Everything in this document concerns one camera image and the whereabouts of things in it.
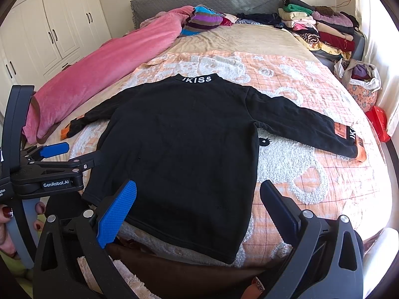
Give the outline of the left hand red nails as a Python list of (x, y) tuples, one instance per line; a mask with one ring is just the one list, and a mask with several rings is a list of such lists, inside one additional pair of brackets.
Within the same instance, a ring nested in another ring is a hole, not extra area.
[[(42, 202), (38, 202), (35, 206), (36, 213), (38, 215), (44, 215), (46, 211), (45, 204)], [(0, 247), (1, 247), (1, 252), (6, 254), (7, 256), (11, 258), (17, 257), (17, 250), (15, 249), (15, 246), (11, 240), (11, 237), (9, 235), (9, 232), (7, 231), (6, 228), (6, 223), (10, 222), (11, 219), (13, 218), (13, 210), (11, 207), (7, 205), (1, 205), (1, 231), (0, 231)], [(36, 220), (33, 224), (34, 229), (39, 232), (43, 230), (44, 227), (44, 222), (41, 220)]]

